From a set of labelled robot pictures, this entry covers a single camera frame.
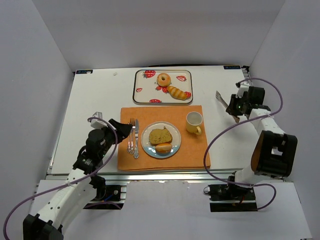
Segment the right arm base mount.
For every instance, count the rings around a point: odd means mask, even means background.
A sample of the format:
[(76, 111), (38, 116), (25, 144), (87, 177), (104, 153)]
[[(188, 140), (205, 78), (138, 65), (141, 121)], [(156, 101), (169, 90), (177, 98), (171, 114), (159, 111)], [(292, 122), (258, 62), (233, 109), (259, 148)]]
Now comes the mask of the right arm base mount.
[(209, 197), (211, 213), (257, 212), (253, 188), (235, 184), (210, 184), (203, 189)]

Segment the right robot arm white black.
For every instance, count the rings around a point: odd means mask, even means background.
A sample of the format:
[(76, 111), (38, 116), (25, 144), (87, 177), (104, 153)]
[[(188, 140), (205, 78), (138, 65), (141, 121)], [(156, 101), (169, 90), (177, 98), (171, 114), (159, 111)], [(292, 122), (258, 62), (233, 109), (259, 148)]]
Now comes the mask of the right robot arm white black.
[(265, 89), (237, 85), (226, 112), (237, 118), (246, 116), (254, 126), (258, 140), (253, 150), (250, 165), (236, 171), (228, 178), (242, 190), (265, 180), (288, 177), (293, 168), (298, 139), (285, 133), (271, 116), (271, 109), (264, 104)]

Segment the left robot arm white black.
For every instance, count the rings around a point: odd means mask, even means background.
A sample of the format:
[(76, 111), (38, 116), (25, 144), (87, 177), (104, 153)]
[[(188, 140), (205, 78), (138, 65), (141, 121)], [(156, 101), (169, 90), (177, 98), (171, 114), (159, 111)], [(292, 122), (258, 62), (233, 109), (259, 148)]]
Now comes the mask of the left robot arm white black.
[(25, 240), (62, 240), (71, 222), (92, 200), (101, 200), (106, 194), (106, 181), (98, 176), (103, 158), (110, 148), (125, 140), (132, 124), (114, 119), (105, 121), (92, 116), (88, 119), (93, 130), (88, 133), (85, 145), (79, 150), (72, 170), (47, 204), (35, 215), (23, 220), (22, 235)]

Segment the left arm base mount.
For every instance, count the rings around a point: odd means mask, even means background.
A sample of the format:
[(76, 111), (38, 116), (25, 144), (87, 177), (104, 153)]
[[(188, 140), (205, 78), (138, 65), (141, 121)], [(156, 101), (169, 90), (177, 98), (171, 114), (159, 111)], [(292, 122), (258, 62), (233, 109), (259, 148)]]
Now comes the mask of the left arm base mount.
[(126, 199), (125, 185), (106, 185), (103, 198), (89, 202), (86, 210), (121, 210)]

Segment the metal serving tongs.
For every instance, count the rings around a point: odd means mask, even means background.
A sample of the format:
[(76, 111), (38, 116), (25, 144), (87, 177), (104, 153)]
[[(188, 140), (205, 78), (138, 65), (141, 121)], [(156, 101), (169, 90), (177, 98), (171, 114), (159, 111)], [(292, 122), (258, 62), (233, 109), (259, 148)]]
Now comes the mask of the metal serving tongs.
[[(225, 109), (228, 108), (228, 104), (225, 102), (225, 100), (222, 98), (221, 94), (218, 91), (215, 92), (215, 98), (224, 106)], [(234, 119), (236, 124), (240, 122), (240, 118), (238, 116), (232, 115), (232, 118)]]

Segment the round sesame bun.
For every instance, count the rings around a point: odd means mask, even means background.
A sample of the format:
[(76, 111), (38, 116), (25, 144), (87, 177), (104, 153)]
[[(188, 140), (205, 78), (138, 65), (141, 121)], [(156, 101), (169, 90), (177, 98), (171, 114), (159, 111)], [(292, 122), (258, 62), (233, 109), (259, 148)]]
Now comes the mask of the round sesame bun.
[(170, 143), (160, 143), (155, 146), (155, 151), (158, 154), (168, 154), (172, 150), (172, 145)]

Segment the sliced loaf bread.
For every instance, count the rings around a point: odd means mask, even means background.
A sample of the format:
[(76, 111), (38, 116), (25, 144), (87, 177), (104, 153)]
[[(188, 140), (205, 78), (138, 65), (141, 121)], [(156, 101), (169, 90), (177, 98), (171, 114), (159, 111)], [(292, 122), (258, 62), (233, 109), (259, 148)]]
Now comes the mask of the sliced loaf bread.
[(158, 144), (171, 143), (173, 136), (170, 131), (164, 126), (163, 128), (153, 129), (149, 136), (149, 142), (151, 145), (155, 146)]

